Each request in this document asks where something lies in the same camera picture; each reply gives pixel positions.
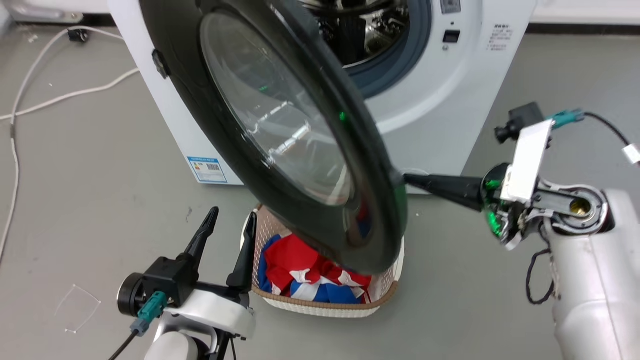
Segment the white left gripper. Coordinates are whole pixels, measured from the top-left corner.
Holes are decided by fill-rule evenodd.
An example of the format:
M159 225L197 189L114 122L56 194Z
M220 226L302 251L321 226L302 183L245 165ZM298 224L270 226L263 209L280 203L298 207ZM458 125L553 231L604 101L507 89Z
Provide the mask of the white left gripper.
M217 206L209 210L185 251L176 260L187 261L192 266L201 264L207 241L217 225L219 212ZM183 305L164 310L164 333L187 331L212 336L219 330L241 338L254 337L257 319L250 307L248 293L252 289L257 228L258 214L251 212L241 234L242 244L237 262L226 280L227 287L242 293L238 300L195 289Z

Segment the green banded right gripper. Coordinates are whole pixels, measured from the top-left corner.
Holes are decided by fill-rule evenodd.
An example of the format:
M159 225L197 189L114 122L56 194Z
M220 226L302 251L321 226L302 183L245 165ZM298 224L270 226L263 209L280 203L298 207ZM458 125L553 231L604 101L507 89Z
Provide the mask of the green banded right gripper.
M526 203L500 198L512 164L494 166L483 178L405 173L405 184L476 212L483 212L492 235L508 251L532 234L545 238L544 221L533 216L534 196Z

